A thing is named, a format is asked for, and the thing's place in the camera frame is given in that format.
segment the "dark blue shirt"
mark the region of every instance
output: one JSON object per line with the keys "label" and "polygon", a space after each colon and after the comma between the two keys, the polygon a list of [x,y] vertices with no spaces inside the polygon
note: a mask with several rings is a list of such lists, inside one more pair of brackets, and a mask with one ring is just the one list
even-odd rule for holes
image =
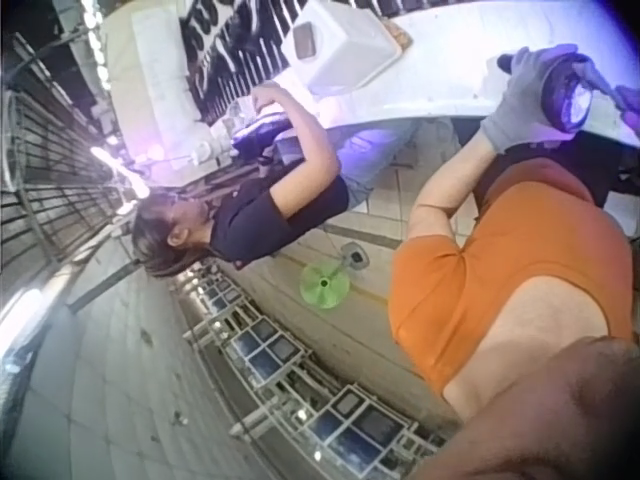
{"label": "dark blue shirt", "polygon": [[286,220],[269,189],[297,165],[265,178],[247,180],[222,199],[211,232],[211,247],[218,257],[246,265],[277,252],[347,210],[347,185],[338,176],[315,200]]}

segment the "orange shirt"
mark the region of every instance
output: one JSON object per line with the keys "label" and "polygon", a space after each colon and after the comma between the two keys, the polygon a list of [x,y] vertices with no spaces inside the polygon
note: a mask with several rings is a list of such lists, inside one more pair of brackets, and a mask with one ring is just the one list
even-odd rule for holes
{"label": "orange shirt", "polygon": [[584,290],[600,305],[610,335],[632,338],[629,242],[584,185],[548,159],[517,164],[496,180],[463,248],[432,235],[397,250],[393,337],[442,394],[515,289],[537,276]]}

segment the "ear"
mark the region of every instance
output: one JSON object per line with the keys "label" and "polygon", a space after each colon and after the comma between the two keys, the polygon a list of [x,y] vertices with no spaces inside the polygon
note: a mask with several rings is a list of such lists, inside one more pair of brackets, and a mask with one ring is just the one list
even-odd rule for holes
{"label": "ear", "polygon": [[190,233],[191,232],[189,231],[188,228],[180,227],[176,225],[175,227],[173,227],[173,230],[171,230],[171,232],[169,233],[169,236],[167,237],[167,243],[171,247],[184,248],[186,247],[186,243]]}

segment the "white plastic box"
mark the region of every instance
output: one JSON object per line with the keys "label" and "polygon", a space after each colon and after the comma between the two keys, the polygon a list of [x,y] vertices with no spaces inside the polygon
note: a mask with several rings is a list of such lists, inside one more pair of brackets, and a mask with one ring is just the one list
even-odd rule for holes
{"label": "white plastic box", "polygon": [[[300,60],[293,30],[305,22],[312,25],[316,53]],[[402,55],[402,48],[371,10],[323,0],[309,0],[281,48],[300,81],[320,96],[360,88]]]}

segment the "glove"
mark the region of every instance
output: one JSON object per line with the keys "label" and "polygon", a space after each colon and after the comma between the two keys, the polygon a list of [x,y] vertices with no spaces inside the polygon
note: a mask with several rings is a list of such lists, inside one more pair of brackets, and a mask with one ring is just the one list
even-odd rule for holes
{"label": "glove", "polygon": [[615,90],[624,103],[622,121],[640,138],[640,89],[619,86]]}
{"label": "glove", "polygon": [[502,101],[480,129],[496,153],[515,145],[571,140],[575,134],[556,130],[542,111],[542,86],[549,71],[576,45],[558,45],[530,52],[524,47],[513,56],[511,78]]}

